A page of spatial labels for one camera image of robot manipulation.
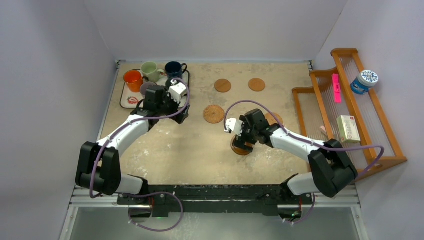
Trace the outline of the dark brown wooden coaster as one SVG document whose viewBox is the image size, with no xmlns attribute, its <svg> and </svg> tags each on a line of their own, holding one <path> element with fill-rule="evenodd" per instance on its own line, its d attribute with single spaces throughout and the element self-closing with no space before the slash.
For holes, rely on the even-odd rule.
<svg viewBox="0 0 424 240">
<path fill-rule="evenodd" d="M 253 152 L 254 145 L 249 142 L 242 142 L 238 139 L 237 135 L 234 135 L 230 142 L 232 151 L 240 156 L 247 156 Z"/>
</svg>

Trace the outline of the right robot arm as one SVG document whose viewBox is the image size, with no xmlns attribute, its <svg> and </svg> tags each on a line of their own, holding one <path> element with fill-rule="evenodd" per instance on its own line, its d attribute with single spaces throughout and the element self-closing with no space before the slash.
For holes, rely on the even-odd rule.
<svg viewBox="0 0 424 240">
<path fill-rule="evenodd" d="M 233 146 L 248 153 L 256 143 L 288 152 L 309 164 L 310 172 L 294 174 L 281 183 L 280 196 L 288 204 L 303 194 L 321 193 L 332 198 L 358 176 L 342 144 L 335 139 L 313 140 L 292 133 L 278 123 L 270 124 L 263 112 L 254 109 L 238 119 L 226 121 L 236 137 Z"/>
</svg>

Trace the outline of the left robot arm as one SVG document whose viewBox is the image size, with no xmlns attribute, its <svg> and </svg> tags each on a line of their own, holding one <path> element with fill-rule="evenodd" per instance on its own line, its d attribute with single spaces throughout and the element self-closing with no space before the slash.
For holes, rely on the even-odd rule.
<svg viewBox="0 0 424 240">
<path fill-rule="evenodd" d="M 189 116 L 190 89 L 180 78 L 173 85 L 149 86 L 128 118 L 112 133 L 97 142 L 85 142 L 80 149 L 75 183 L 89 190 L 92 199 L 100 195 L 128 195 L 138 205 L 151 196 L 143 177 L 123 174 L 123 153 L 163 119 L 182 124 Z"/>
</svg>

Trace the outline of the light wooden coaster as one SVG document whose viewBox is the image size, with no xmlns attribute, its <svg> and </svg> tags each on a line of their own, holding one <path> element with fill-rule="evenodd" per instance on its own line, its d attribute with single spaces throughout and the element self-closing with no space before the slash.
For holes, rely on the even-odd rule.
<svg viewBox="0 0 424 240">
<path fill-rule="evenodd" d="M 221 78 L 214 83 L 214 88 L 219 93 L 226 93 L 231 90 L 232 84 L 229 80 Z"/>
<path fill-rule="evenodd" d="M 266 83 L 261 78 L 252 78 L 248 82 L 248 87 L 255 92 L 261 92 L 266 88 Z"/>
</svg>

